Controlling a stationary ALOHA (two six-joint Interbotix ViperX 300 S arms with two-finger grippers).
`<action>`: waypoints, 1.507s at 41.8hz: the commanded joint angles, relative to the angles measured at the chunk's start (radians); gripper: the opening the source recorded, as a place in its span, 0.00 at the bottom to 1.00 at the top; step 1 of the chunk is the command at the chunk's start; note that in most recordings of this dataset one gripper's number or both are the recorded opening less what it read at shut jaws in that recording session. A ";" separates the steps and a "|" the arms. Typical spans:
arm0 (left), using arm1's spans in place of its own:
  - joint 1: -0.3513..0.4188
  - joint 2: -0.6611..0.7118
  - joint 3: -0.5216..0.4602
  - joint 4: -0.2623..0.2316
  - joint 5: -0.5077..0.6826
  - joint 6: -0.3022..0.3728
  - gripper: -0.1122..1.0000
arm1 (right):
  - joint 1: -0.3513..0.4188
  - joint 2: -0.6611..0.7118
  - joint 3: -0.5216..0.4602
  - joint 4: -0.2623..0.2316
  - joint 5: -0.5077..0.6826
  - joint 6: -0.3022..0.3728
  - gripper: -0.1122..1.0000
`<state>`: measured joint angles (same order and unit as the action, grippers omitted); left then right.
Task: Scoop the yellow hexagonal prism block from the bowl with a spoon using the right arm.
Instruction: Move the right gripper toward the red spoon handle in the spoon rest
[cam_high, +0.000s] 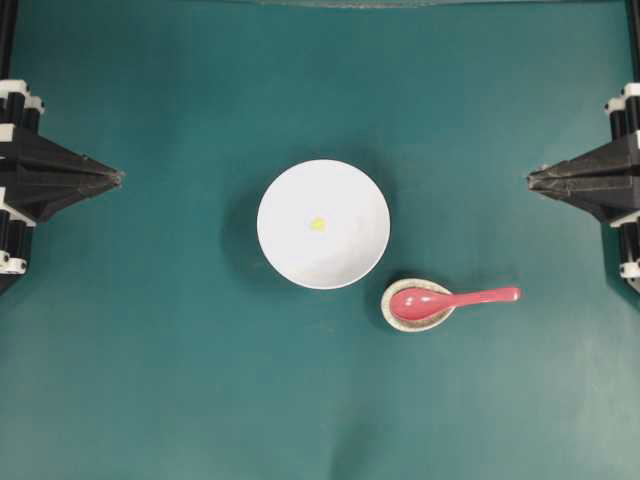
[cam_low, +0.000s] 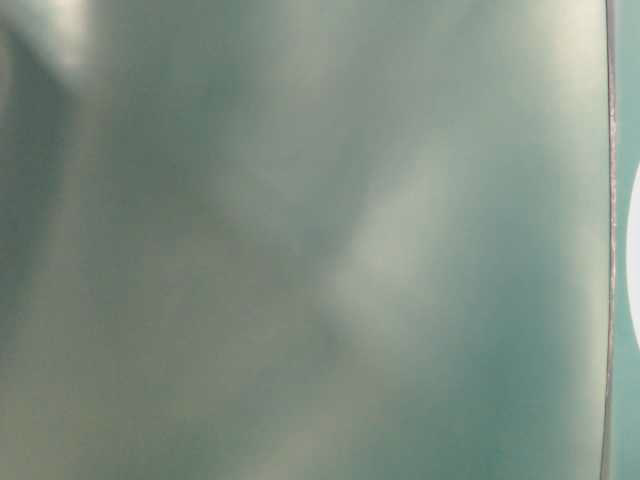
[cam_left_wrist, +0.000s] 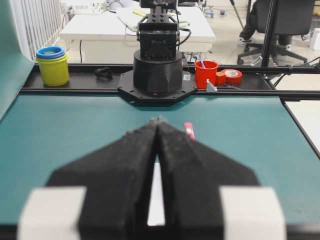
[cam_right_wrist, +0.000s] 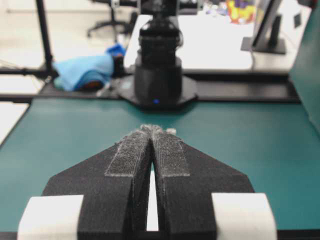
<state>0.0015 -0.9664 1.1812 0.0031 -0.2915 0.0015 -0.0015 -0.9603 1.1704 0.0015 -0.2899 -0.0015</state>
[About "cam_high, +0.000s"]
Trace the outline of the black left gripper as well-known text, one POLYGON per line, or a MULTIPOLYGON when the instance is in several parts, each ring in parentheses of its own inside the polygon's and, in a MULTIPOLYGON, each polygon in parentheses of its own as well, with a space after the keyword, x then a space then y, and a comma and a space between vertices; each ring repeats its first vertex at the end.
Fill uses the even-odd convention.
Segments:
POLYGON ((28 272, 37 223, 121 186, 123 173, 41 137, 43 101, 22 79, 1 81, 1 293, 28 272), (109 177, 73 187, 17 186, 18 161, 29 166, 109 177))

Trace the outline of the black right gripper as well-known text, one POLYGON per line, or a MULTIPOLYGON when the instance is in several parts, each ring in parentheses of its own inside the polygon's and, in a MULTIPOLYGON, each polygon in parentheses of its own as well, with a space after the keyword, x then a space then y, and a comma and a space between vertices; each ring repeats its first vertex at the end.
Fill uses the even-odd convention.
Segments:
POLYGON ((528 175, 530 191, 591 214, 617 231, 618 272, 639 293, 639 84, 605 105, 613 141, 528 175), (548 180, 621 175, 630 180, 548 180))

